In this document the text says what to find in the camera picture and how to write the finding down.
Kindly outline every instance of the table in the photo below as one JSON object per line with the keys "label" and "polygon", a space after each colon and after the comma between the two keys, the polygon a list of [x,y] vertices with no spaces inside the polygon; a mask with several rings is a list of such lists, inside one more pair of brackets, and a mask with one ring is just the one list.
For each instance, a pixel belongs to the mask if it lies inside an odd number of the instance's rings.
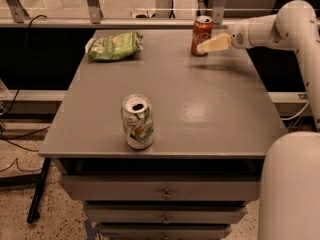
{"label": "table", "polygon": [[[143,51],[127,59],[84,56],[39,154],[108,237],[226,237],[259,197],[264,156],[287,130],[245,50],[195,57],[192,30],[139,34]],[[120,115],[133,93],[154,110],[154,142],[139,151]]]}

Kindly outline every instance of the floor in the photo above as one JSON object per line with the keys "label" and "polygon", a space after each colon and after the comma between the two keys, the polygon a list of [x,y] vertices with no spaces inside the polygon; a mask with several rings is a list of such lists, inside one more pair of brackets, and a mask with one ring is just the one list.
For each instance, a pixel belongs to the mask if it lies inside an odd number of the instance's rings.
{"label": "floor", "polygon": [[[56,2],[56,0],[25,1],[29,3],[29,7],[33,8],[30,9],[31,15],[36,14],[39,11],[44,11],[55,16],[58,15],[57,10],[61,6],[65,6],[62,11],[59,11],[59,16],[61,17],[69,17],[71,14],[73,16],[79,16],[86,11],[86,9],[84,10],[81,8],[81,4],[83,3],[82,0],[76,5],[67,5],[67,2],[63,3],[63,1],[69,1],[71,3],[71,0],[59,0],[58,2]],[[105,17],[130,17],[133,10],[126,8],[138,8],[140,11],[143,8],[152,10],[154,1],[155,0],[135,0],[135,2],[132,2],[132,4],[130,3],[129,5],[126,3],[117,5],[111,0],[103,0],[102,8],[104,8]],[[181,8],[189,8],[189,6],[194,8],[196,6],[196,1],[197,0],[174,0],[176,17],[193,17],[195,13],[194,10],[185,10]],[[6,10],[3,9],[5,7],[3,4],[3,0],[0,0],[0,16],[1,9],[4,13],[2,15],[7,15],[5,14]],[[72,6],[78,6],[78,9],[72,9]],[[31,136],[25,139],[15,140],[14,143],[28,149],[38,150],[42,140]],[[8,170],[5,170],[14,161],[17,163],[13,164]],[[37,152],[26,151],[0,140],[0,177],[38,173],[39,171],[34,170],[40,169],[42,163],[43,159],[37,155]],[[82,204],[78,201],[71,200],[62,190],[58,183],[58,178],[59,172],[52,164],[39,207],[40,219],[32,225],[28,224],[26,220],[34,194],[34,185],[0,189],[0,239],[103,239],[97,235],[95,224],[90,223],[85,217],[82,212]],[[259,201],[249,203],[247,208],[248,214],[240,223],[232,225],[233,231],[225,240],[257,239]]]}

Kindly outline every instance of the white cable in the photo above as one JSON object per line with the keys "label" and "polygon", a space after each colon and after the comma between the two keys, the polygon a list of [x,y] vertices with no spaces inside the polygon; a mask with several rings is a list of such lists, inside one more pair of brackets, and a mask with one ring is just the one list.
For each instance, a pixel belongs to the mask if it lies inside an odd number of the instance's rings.
{"label": "white cable", "polygon": [[292,120],[292,119],[300,116],[300,115],[305,111],[305,109],[309,106],[309,104],[310,104],[310,101],[308,101],[308,102],[303,106],[303,108],[302,108],[297,114],[295,114],[295,115],[292,116],[292,117],[285,117],[285,118],[282,118],[282,117],[281,117],[282,121]]}

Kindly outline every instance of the black metal leg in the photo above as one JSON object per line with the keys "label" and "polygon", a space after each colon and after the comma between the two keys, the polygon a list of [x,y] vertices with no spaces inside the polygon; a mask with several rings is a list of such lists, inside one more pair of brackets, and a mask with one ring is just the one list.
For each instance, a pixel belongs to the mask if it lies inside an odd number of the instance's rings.
{"label": "black metal leg", "polygon": [[44,159],[41,174],[39,176],[39,180],[38,180],[35,192],[34,192],[34,196],[32,199],[32,203],[31,203],[28,218],[27,218],[27,222],[30,224],[33,223],[36,219],[38,219],[40,217],[38,207],[39,207],[39,203],[40,203],[41,196],[43,193],[47,174],[49,171],[50,162],[51,162],[50,158]]}

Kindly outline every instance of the green chip bag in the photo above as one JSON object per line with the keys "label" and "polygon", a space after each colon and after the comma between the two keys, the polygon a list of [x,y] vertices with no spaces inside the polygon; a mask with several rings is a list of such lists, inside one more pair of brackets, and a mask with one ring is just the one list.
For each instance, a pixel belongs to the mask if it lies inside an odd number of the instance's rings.
{"label": "green chip bag", "polygon": [[120,60],[142,51],[136,32],[94,40],[88,55],[94,60]]}

